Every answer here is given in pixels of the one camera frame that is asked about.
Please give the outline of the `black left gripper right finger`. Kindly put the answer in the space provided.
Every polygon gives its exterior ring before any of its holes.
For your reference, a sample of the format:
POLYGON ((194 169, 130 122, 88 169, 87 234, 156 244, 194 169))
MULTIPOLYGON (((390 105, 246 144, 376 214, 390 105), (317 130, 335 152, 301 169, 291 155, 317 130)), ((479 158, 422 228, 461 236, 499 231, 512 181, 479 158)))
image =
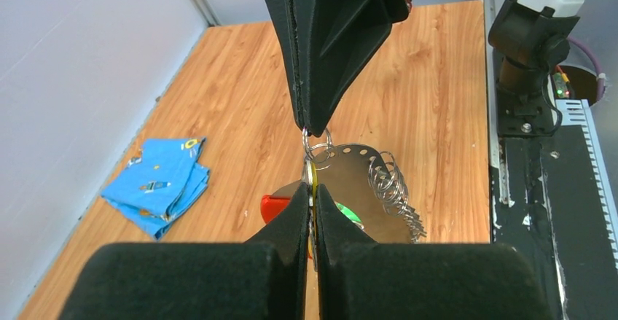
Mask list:
POLYGON ((531 267, 504 244, 378 243, 314 201, 322 319, 551 319, 531 267))

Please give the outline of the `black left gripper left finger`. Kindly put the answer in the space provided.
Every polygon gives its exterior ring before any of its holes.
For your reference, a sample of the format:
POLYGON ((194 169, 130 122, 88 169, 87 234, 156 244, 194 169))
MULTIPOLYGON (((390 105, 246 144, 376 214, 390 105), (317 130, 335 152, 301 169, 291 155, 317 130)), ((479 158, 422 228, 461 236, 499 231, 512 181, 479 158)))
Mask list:
POLYGON ((110 243, 61 319, 302 319, 310 188, 243 243, 110 243))

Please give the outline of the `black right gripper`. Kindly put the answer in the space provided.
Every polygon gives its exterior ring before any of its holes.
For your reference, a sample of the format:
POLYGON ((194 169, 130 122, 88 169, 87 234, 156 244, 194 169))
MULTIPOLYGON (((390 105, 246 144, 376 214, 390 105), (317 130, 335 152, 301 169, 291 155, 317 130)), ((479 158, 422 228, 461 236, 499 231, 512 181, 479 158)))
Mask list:
POLYGON ((265 0, 281 47, 294 121, 321 136, 340 99, 412 0, 265 0))

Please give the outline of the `metal keyring plate with spring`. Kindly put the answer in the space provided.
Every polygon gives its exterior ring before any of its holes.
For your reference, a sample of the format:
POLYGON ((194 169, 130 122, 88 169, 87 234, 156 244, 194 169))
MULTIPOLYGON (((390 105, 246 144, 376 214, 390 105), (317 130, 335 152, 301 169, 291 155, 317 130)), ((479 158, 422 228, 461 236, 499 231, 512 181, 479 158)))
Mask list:
POLYGON ((334 144, 331 133, 311 145, 303 130, 305 158, 316 171, 316 236, 326 241, 418 243, 426 237, 419 213, 410 205, 404 175, 393 154, 366 144, 334 144), (361 230, 342 214, 341 203, 361 219, 361 230))

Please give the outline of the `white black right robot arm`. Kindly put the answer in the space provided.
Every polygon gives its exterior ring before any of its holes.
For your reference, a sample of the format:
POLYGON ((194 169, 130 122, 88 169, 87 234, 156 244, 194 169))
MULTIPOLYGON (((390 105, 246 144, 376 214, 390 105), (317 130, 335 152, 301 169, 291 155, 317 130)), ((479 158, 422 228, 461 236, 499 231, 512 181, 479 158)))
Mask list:
MULTIPOLYGON (((321 136, 340 99, 412 0, 265 0, 278 37, 294 121, 321 136)), ((505 0, 488 41, 504 56, 501 85, 530 95, 523 73, 547 74, 569 53, 584 0, 505 0)))

